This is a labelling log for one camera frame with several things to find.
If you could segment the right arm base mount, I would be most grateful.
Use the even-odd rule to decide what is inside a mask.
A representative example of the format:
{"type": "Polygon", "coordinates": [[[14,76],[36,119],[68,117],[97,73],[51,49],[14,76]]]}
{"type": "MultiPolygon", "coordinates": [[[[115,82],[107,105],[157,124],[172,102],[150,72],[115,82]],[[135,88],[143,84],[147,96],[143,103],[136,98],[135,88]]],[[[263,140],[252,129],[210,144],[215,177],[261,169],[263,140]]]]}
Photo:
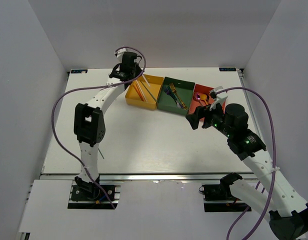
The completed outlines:
{"type": "Polygon", "coordinates": [[[230,186],[235,181],[243,180],[243,177],[235,172],[222,177],[218,184],[203,184],[198,191],[203,195],[205,213],[231,213],[243,212],[251,208],[231,193],[230,186]]]}

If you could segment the orange chopstick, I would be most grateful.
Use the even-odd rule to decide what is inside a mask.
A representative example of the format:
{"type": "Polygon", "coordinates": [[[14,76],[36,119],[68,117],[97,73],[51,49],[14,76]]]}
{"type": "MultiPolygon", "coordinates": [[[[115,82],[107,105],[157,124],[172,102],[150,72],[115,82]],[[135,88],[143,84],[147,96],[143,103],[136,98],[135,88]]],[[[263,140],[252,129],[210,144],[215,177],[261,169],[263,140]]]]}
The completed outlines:
{"type": "Polygon", "coordinates": [[[139,89],[135,85],[133,86],[133,88],[136,91],[136,93],[138,94],[138,96],[140,97],[140,99],[142,99],[143,96],[142,96],[141,92],[139,91],[139,89]]]}
{"type": "Polygon", "coordinates": [[[135,89],[135,91],[137,92],[137,94],[138,94],[139,98],[141,99],[141,101],[144,101],[145,99],[144,99],[144,97],[143,97],[143,95],[142,95],[142,93],[141,93],[141,90],[139,89],[139,87],[138,87],[137,84],[134,85],[134,89],[135,89]]]}

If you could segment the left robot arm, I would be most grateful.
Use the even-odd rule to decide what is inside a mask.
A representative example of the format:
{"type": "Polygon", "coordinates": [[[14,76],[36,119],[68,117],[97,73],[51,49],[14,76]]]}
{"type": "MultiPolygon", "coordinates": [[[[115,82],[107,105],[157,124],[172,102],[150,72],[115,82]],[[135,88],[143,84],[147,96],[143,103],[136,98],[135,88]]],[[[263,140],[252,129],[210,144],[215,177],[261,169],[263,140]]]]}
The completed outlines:
{"type": "Polygon", "coordinates": [[[129,81],[141,73],[135,52],[118,53],[120,62],[114,66],[108,76],[105,89],[100,90],[87,103],[79,103],[74,112],[74,134],[80,148],[80,160],[83,163],[75,183],[79,192],[89,200],[97,199],[101,194],[98,172],[99,144],[103,140],[106,127],[104,115],[114,100],[131,84],[129,81]]]}

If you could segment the iridescent pink spoon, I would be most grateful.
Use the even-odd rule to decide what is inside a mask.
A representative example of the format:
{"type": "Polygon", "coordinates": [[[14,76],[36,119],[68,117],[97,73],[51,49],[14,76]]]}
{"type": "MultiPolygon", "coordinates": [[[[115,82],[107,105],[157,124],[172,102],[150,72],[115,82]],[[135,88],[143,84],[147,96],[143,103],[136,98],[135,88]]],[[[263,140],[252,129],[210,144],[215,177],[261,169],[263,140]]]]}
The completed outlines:
{"type": "Polygon", "coordinates": [[[198,92],[195,92],[193,94],[193,99],[196,101],[196,102],[199,102],[201,100],[201,96],[198,92]]]}

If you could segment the gold fork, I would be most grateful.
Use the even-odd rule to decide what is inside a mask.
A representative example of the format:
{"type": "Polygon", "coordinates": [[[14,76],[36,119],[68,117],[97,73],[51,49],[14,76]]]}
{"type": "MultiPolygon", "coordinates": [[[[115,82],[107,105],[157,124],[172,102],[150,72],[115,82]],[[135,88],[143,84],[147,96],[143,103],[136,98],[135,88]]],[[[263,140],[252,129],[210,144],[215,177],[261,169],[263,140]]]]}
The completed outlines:
{"type": "Polygon", "coordinates": [[[188,107],[186,106],[186,104],[183,102],[183,100],[178,95],[177,90],[176,90],[174,84],[170,83],[169,86],[171,88],[172,93],[176,96],[176,98],[178,99],[179,103],[181,104],[182,108],[185,109],[185,110],[188,110],[188,107]]]}

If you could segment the fork with green marbled handle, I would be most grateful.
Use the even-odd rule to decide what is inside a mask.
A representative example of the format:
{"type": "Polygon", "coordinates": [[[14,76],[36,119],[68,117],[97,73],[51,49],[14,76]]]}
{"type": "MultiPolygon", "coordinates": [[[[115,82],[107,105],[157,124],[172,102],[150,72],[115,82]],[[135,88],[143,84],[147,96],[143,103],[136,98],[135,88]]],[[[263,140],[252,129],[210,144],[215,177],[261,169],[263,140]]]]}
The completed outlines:
{"type": "Polygon", "coordinates": [[[168,86],[167,87],[176,97],[177,101],[176,101],[176,105],[178,106],[178,108],[184,109],[183,105],[181,104],[181,101],[178,99],[178,97],[176,96],[176,94],[172,91],[171,87],[168,86]]]}

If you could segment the purple iridescent fork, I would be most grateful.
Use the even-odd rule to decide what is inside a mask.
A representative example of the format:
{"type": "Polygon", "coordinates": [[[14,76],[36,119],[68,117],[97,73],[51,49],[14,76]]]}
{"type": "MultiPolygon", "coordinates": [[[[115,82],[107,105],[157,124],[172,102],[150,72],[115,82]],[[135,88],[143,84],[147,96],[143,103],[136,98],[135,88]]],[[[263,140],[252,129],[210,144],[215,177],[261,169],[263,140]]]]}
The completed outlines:
{"type": "Polygon", "coordinates": [[[163,87],[163,90],[168,96],[172,97],[174,101],[177,101],[174,93],[171,92],[166,86],[163,87]]]}

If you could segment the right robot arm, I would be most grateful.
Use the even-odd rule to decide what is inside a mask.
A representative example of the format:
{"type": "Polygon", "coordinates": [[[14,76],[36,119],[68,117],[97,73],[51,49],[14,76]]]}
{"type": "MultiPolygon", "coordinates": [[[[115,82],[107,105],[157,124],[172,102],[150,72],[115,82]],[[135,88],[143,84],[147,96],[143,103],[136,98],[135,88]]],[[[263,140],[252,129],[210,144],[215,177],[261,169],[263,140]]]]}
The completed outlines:
{"type": "Polygon", "coordinates": [[[227,138],[230,150],[254,173],[267,191],[262,194],[236,173],[221,179],[220,195],[230,200],[233,197],[244,201],[261,218],[279,240],[295,240],[308,232],[308,201],[289,184],[270,157],[260,137],[248,128],[249,116],[245,108],[231,103],[223,108],[219,103],[198,106],[186,119],[193,130],[214,127],[227,138]]]}

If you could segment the white chopstick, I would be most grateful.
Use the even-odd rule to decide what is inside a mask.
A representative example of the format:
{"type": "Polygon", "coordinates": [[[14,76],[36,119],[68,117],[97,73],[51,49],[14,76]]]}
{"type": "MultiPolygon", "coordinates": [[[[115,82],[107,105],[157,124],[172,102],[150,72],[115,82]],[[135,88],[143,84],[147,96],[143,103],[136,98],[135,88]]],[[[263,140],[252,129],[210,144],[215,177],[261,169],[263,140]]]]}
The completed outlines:
{"type": "Polygon", "coordinates": [[[140,91],[141,91],[141,93],[142,93],[142,95],[143,95],[144,102],[147,102],[146,96],[144,95],[143,90],[142,90],[142,88],[141,88],[141,86],[140,86],[140,84],[139,84],[138,81],[136,81],[136,85],[138,85],[138,87],[139,87],[139,89],[140,89],[140,91]]]}
{"type": "Polygon", "coordinates": [[[150,88],[151,85],[150,85],[148,79],[146,78],[146,76],[144,74],[142,74],[142,78],[143,78],[144,82],[147,84],[147,86],[150,88]]]}

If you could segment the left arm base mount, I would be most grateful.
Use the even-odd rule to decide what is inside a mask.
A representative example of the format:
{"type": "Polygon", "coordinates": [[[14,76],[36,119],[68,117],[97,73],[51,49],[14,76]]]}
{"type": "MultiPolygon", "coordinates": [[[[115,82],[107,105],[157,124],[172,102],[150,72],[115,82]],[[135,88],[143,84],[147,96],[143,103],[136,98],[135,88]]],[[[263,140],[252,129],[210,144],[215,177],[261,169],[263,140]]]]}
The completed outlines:
{"type": "Polygon", "coordinates": [[[104,192],[99,188],[94,193],[90,193],[73,183],[70,189],[67,208],[70,210],[114,210],[119,203],[121,186],[105,184],[102,187],[114,207],[112,207],[104,192]]]}

